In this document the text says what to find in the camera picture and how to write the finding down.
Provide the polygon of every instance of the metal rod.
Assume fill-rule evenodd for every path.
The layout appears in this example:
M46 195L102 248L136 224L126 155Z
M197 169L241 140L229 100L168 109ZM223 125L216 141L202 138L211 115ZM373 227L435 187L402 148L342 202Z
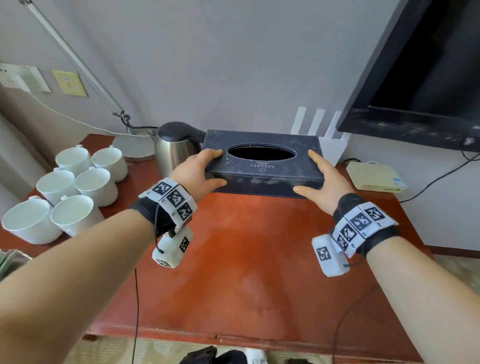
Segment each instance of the metal rod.
M124 115L124 109L120 104L115 100L115 98L108 92L108 90L101 84L101 82L95 77L95 75L88 69L88 67L83 63L80 57L75 53L75 51L68 45L68 43L62 38L62 36L57 32L52 23L42 14L42 12L33 4L32 0L19 0L19 2L24 5L29 12L38 20L40 25L51 35L51 37L57 42L60 46L63 53L69 57L78 68L84 73L84 75L90 81L90 85L95 87L101 95L103 95L105 103L110 105L110 109L114 113Z

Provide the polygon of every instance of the floor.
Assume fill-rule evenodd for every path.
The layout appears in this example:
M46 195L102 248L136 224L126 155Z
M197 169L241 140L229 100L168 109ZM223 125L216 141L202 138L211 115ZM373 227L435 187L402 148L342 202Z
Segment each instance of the floor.
M480 259L436 255L435 260L461 281L480 294ZM138 339L134 364L176 364L185 356L205 347L179 341ZM65 364L130 364L133 340L101 337L94 342L81 341L70 353ZM235 348L218 346L218 354ZM288 358L305 358L312 364L331 364L329 355L300 352L269 352L268 364L284 364Z

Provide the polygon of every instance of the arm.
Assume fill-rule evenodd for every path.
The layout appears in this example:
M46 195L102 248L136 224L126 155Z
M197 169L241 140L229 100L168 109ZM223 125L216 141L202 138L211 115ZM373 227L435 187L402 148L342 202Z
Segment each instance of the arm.
M205 180L221 151L206 149L170 176L200 201L224 180ZM63 363L154 242L152 224L125 210L55 246L0 284L0 352L6 363Z
M324 173L324 187L294 191L332 215L339 199L354 191L325 159L312 151L309 155ZM480 296L401 237L373 247L367 262L426 363L478 361Z

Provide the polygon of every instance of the hand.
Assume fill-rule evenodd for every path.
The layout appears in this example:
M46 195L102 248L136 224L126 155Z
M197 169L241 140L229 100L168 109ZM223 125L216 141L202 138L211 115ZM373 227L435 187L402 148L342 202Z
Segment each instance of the hand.
M221 149L204 149L199 154L190 156L186 161L179 164L170 174L170 178L185 187L195 202L199 202L209 192L227 184L227 181L221 178L205 179L206 166L212 159L218 158L222 154Z
M308 151L308 155L317 164L320 172L324 174L325 182L321 190L315 190L306 186L295 186L293 191L300 196L306 197L317 204L317 206L329 215L333 215L338 206L340 198L353 191L352 186L326 159L315 153Z

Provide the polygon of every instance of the beige device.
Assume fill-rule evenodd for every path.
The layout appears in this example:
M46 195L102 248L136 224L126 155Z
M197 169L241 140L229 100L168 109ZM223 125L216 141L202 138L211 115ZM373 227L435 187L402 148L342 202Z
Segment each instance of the beige device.
M407 188L390 166L378 163L350 162L347 172L357 190L399 193Z

